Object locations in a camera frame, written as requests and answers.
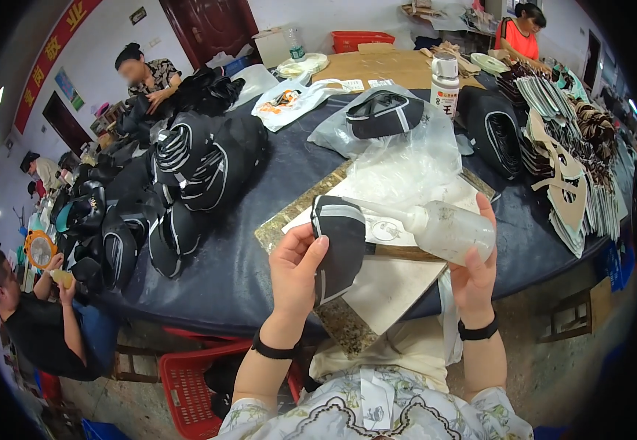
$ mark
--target white patterned shirt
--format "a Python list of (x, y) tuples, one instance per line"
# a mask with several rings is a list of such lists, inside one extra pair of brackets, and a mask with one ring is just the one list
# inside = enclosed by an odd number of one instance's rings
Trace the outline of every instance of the white patterned shirt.
[[(260, 400), (238, 400), (230, 408), (217, 438), (534, 438), (531, 426), (514, 414), (507, 394), (499, 387), (481, 391), (468, 404), (451, 394), (429, 388), (422, 375), (392, 365), (353, 367), (329, 374), (322, 380), (325, 380), (323, 385), (306, 396), (296, 408), (276, 417)], [(371, 383), (381, 386), (376, 388)], [(387, 408), (370, 407), (364, 396), (367, 390), (383, 393), (387, 397), (383, 400)]]

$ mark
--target blue crate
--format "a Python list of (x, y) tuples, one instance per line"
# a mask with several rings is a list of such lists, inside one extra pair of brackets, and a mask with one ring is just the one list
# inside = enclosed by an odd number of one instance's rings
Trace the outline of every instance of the blue crate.
[(120, 429), (112, 423), (92, 422), (88, 419), (81, 419), (84, 427), (86, 440), (130, 440)]
[(237, 60), (232, 61), (226, 64), (225, 66), (223, 66), (223, 69), (226, 71), (227, 77), (232, 77), (233, 75), (240, 72), (244, 68), (248, 66), (252, 66), (252, 65), (253, 65), (253, 62), (249, 56), (242, 56), (238, 58)]
[(634, 248), (630, 228), (625, 228), (620, 238), (607, 246), (595, 257), (597, 278), (609, 277), (612, 291), (617, 292), (627, 286), (631, 272), (634, 270)]

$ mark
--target table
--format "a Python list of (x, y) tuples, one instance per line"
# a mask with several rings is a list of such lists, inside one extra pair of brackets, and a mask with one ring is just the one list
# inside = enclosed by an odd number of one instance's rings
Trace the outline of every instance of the table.
[[(496, 87), (494, 77), (486, 73), (481, 73), (478, 79), (488, 88)], [(412, 92), (429, 100), (429, 90)], [(204, 334), (252, 336), (272, 310), (268, 256), (253, 231), (343, 163), (342, 156), (306, 142), (306, 137), (356, 96), (332, 96), (279, 132), (269, 134), (271, 149), (266, 169), (254, 176), (235, 206), (226, 214), (215, 216), (214, 224), (208, 225), (208, 237), (195, 254), (184, 260), (178, 279), (167, 279), (157, 273), (145, 245), (123, 294), (101, 294), (91, 298), (92, 304), (128, 318)], [(254, 101), (234, 110), (235, 114), (250, 114)], [(499, 255), (494, 299), (541, 283), (582, 261), (553, 230), (548, 221), (550, 204), (544, 191), (535, 194), (531, 190), (532, 176), (507, 181), (477, 154), (463, 158), (463, 164), (502, 193), (493, 204), (498, 220)], [(631, 173), (623, 173), (619, 180), (630, 208)], [(607, 242), (606, 237), (588, 236), (583, 259), (595, 255)], [(434, 283), (404, 319), (438, 313), (440, 299)], [(305, 334), (325, 337), (323, 327), (313, 315), (306, 323)]]

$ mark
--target hand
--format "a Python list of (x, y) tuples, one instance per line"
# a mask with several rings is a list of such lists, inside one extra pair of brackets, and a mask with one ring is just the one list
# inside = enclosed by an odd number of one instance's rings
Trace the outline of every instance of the hand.
[(328, 251), (328, 237), (314, 240), (312, 224), (290, 229), (270, 254), (273, 314), (301, 319), (314, 308), (314, 274)]
[[(480, 215), (492, 222), (497, 233), (495, 211), (482, 193), (476, 200)], [(477, 249), (472, 247), (465, 255), (465, 267), (449, 263), (453, 299), (460, 312), (461, 320), (467, 329), (476, 330), (486, 327), (494, 319), (492, 310), (492, 288), (497, 276), (497, 247), (484, 263)]]
[(147, 99), (149, 100), (149, 109), (147, 109), (146, 113), (148, 115), (151, 115), (157, 110), (157, 107), (159, 107), (159, 104), (161, 104), (162, 101), (167, 99), (170, 96), (170, 94), (169, 94), (169, 89), (165, 89), (165, 90), (158, 90), (157, 92), (150, 93), (149, 95), (146, 95), (146, 96), (147, 96)]
[(59, 301), (61, 301), (61, 305), (71, 305), (76, 293), (76, 279), (74, 279), (68, 289), (65, 289), (62, 283), (57, 284), (57, 286), (59, 286)]
[(64, 254), (60, 252), (52, 257), (52, 259), (50, 260), (50, 264), (47, 265), (45, 270), (59, 269), (62, 263), (64, 263)]

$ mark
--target red banner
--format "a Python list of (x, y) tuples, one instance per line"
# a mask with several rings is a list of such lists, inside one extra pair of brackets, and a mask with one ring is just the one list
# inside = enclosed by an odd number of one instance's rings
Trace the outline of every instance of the red banner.
[(62, 18), (59, 19), (57, 26), (47, 38), (44, 48), (40, 56), (37, 58), (37, 62), (32, 68), (28, 82), (25, 85), (25, 92), (23, 98), (20, 101), (18, 112), (15, 114), (15, 128), (23, 134), (25, 132), (25, 124), (28, 123), (30, 118), (30, 112), (32, 111), (32, 104), (34, 103), (37, 95), (40, 94), (40, 88), (44, 79), (50, 73), (54, 61), (59, 57), (59, 53), (71, 40), (74, 32), (81, 26), (91, 14), (91, 11), (101, 3), (102, 0), (74, 0), (69, 5)]

